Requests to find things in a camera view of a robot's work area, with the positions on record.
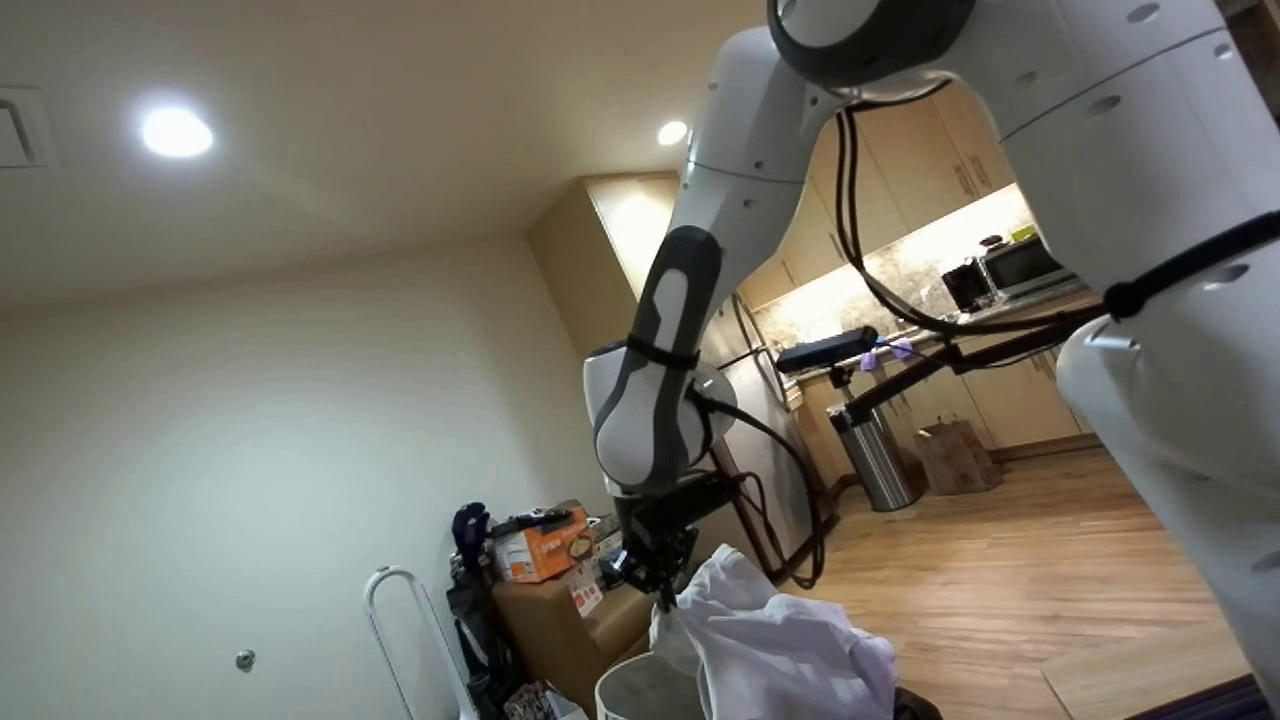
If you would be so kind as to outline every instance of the countertop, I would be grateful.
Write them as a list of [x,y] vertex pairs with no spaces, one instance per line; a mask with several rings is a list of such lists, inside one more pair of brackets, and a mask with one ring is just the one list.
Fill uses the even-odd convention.
[[[1032,310],[1043,310],[1043,303],[1050,303],[1050,301],[1089,301],[1092,291],[1078,285],[1078,282],[1063,282],[1063,285],[1048,285],[1048,288],[1038,288],[1038,291],[1026,291],[1026,297],[1020,297],[1020,301],[1002,301],[1002,303],[993,303],[993,310],[983,310],[983,313],[959,313],[959,316],[950,316],[955,324],[979,324],[979,321],[996,321],[996,316],[1016,316],[1016,313],[1032,313]],[[858,357],[847,357],[847,362],[841,362],[835,367],[857,367],[857,363],[864,363],[864,362],[886,362],[886,357],[896,357],[896,353],[919,353],[919,349],[929,349],[929,343],[941,343],[941,332],[925,332],[925,327],[907,327],[907,332],[892,332],[892,337],[881,337],[881,343],[875,349],[866,349],[866,353],[858,353]],[[832,367],[805,367],[805,371],[787,371],[796,383],[805,383],[805,379],[826,379],[826,371]]]

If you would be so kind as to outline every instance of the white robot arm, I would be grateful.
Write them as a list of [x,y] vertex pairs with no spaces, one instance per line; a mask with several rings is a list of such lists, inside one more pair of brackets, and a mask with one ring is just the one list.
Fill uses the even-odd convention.
[[1063,349],[1063,396],[1201,565],[1280,708],[1280,109],[1261,91],[1275,55],[1250,69],[1222,8],[772,0],[772,35],[717,65],[630,342],[586,363],[613,494],[667,489],[698,457],[698,327],[782,237],[814,129],[842,101],[959,79],[1057,259],[1111,310]]

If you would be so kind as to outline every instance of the black band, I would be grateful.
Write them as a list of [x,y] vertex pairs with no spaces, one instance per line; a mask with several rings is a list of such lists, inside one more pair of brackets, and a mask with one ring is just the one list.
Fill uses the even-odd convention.
[[1117,321],[1129,321],[1136,313],[1142,313],[1142,303],[1160,291],[1166,291],[1171,285],[1210,270],[1210,266],[1222,266],[1231,258],[1245,258],[1245,253],[1255,253],[1265,244],[1275,244],[1280,240],[1280,212],[1266,212],[1266,216],[1255,216],[1249,226],[1237,226],[1157,270],[1148,270],[1142,278],[1129,282],[1129,285],[1111,285],[1102,291],[1102,310],[1117,316]]
[[650,363],[663,363],[663,367],[682,367],[682,371],[696,367],[696,353],[693,353],[693,357],[663,353],[663,349],[655,349],[655,343],[649,343],[649,342],[638,342],[638,337],[627,337],[627,353],[637,353],[637,357],[645,357],[645,362],[650,362]]
[[864,27],[826,49],[787,35],[779,0],[767,4],[777,54],[812,86],[857,89],[919,69],[950,49],[977,0],[881,0]]

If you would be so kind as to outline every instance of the appliance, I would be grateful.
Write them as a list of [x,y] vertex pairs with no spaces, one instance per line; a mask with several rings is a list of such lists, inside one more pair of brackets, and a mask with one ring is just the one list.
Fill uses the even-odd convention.
[[950,301],[955,301],[959,313],[983,313],[983,310],[993,310],[993,285],[987,285],[987,278],[977,270],[977,259],[946,270],[946,272],[945,272],[945,285],[946,285],[946,291],[950,291]]
[[1075,282],[1048,258],[1038,237],[1020,244],[987,244],[987,253],[977,258],[977,266],[999,303]]

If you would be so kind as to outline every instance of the microwave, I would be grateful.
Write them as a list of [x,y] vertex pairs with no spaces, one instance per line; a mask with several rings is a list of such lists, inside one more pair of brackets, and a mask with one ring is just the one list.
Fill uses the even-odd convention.
[[979,272],[996,301],[1020,301],[1050,285],[1075,282],[1063,266],[1057,266],[1043,250],[1043,240],[1020,240],[1020,244],[999,244],[987,250],[979,259]]

